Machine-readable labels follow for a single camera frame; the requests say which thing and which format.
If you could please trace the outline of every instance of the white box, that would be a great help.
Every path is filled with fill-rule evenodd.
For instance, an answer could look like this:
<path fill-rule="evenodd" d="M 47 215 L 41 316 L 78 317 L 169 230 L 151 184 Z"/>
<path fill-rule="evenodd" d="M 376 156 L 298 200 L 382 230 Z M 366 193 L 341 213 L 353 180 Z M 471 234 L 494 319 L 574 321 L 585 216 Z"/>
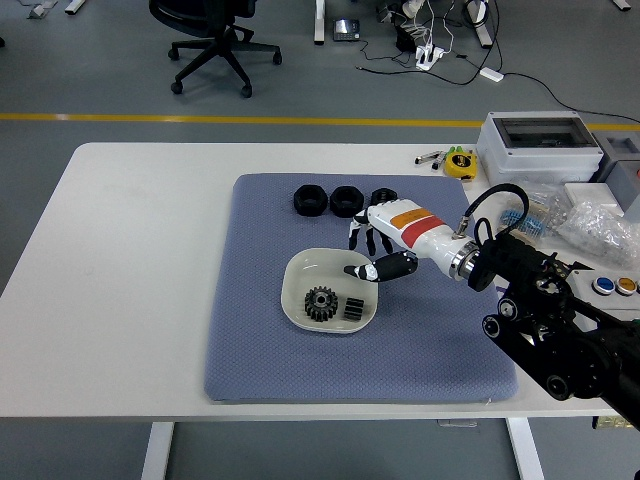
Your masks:
<path fill-rule="evenodd" d="M 620 217 L 624 215 L 616 197 L 613 196 L 606 183 L 565 183 L 564 191 L 567 192 L 574 207 L 583 202 L 591 202 L 606 208 L 614 215 Z"/>
<path fill-rule="evenodd" d="M 491 112 L 477 155 L 491 185 L 586 182 L 602 149 L 575 112 Z"/>

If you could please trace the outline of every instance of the black gear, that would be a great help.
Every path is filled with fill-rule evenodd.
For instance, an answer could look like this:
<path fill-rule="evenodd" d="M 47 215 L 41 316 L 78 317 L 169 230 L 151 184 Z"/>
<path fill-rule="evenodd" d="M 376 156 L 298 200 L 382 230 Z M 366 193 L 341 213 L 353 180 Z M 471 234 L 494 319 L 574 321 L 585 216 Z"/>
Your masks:
<path fill-rule="evenodd" d="M 359 298 L 347 298 L 344 306 L 344 318 L 359 322 L 364 312 L 364 300 Z"/>
<path fill-rule="evenodd" d="M 314 287 L 304 296 L 304 310 L 316 322 L 326 322 L 338 311 L 338 296 L 327 287 Z"/>

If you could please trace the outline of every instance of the black nut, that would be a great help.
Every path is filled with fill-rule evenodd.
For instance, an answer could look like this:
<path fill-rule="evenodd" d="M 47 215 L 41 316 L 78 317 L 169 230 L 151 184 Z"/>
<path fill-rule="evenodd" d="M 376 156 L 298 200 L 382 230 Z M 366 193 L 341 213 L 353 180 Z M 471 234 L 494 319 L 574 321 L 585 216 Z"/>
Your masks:
<path fill-rule="evenodd" d="M 391 202 L 398 199 L 398 194 L 390 188 L 379 188 L 371 194 L 371 205 Z"/>
<path fill-rule="evenodd" d="M 327 194 L 319 185 L 303 185 L 293 194 L 293 206 L 300 215 L 318 217 L 327 208 Z"/>
<path fill-rule="evenodd" d="M 364 195 L 356 187 L 342 186 L 336 188 L 329 198 L 329 208 L 340 218 L 353 217 L 364 206 Z"/>

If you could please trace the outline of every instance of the robotic finger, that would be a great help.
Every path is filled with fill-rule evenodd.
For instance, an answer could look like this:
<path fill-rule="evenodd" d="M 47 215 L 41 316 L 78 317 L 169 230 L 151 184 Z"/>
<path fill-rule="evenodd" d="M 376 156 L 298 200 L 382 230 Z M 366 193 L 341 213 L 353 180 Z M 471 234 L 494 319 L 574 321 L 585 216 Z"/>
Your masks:
<path fill-rule="evenodd" d="M 344 267 L 344 273 L 369 282 L 386 282 L 409 275 L 417 268 L 417 257 L 405 251 L 392 253 L 366 265 L 347 265 Z"/>

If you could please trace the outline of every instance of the chair base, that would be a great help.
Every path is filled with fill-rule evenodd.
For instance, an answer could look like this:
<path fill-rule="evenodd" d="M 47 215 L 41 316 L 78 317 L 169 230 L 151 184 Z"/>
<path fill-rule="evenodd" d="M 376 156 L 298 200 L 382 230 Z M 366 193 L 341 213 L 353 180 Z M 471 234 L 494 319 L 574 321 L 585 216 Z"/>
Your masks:
<path fill-rule="evenodd" d="M 238 40 L 236 32 L 241 32 L 243 34 L 242 40 Z M 252 30 L 239 27 L 237 25 L 231 25 L 222 35 L 214 38 L 173 42 L 168 54 L 171 60 L 178 60 L 180 58 L 179 49 L 181 48 L 202 50 L 202 53 L 200 53 L 191 63 L 189 63 L 189 65 L 176 75 L 176 81 L 171 85 L 171 91 L 177 95 L 181 94 L 183 88 L 182 80 L 184 78 L 191 75 L 213 57 L 220 56 L 224 58 L 229 65 L 231 65 L 233 70 L 238 74 L 242 81 L 244 81 L 244 87 L 242 87 L 241 90 L 242 96 L 245 98 L 251 97 L 253 93 L 251 80 L 233 52 L 273 52 L 273 63 L 275 65 L 280 65 L 282 63 L 280 47 L 276 45 L 251 42 L 250 40 L 253 37 L 253 33 L 254 32 Z"/>

